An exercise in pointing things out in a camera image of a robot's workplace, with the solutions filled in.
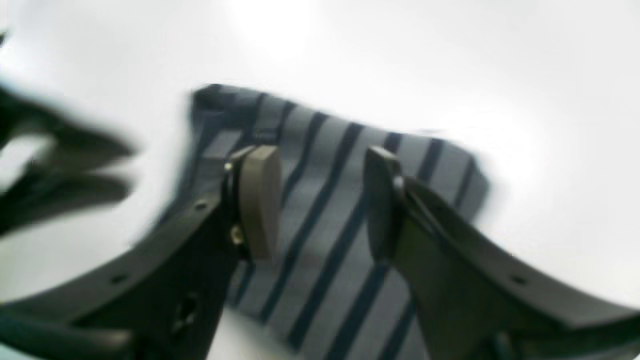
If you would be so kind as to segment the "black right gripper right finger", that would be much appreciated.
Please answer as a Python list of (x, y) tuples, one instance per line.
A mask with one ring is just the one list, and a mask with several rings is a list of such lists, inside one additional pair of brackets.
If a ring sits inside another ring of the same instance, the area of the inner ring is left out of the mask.
[(635, 360), (639, 311), (509, 254), (381, 146), (365, 153), (369, 248), (409, 289), (431, 360)]

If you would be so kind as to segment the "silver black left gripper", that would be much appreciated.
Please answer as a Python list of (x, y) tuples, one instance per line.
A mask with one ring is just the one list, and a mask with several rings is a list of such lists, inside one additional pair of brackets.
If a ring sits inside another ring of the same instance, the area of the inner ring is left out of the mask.
[(2, 235), (128, 197), (130, 180), (98, 173), (134, 156), (135, 149), (125, 141), (77, 123), (6, 86), (1, 87), (0, 108), (2, 149), (20, 135), (43, 135), (51, 140), (1, 192)]

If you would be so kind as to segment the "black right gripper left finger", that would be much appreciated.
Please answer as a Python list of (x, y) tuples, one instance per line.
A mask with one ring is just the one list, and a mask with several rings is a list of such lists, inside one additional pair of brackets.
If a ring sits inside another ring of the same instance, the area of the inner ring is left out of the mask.
[(178, 213), (116, 259), (1, 306), (1, 344), (39, 360), (205, 360), (241, 260), (268, 261), (281, 152), (247, 146)]

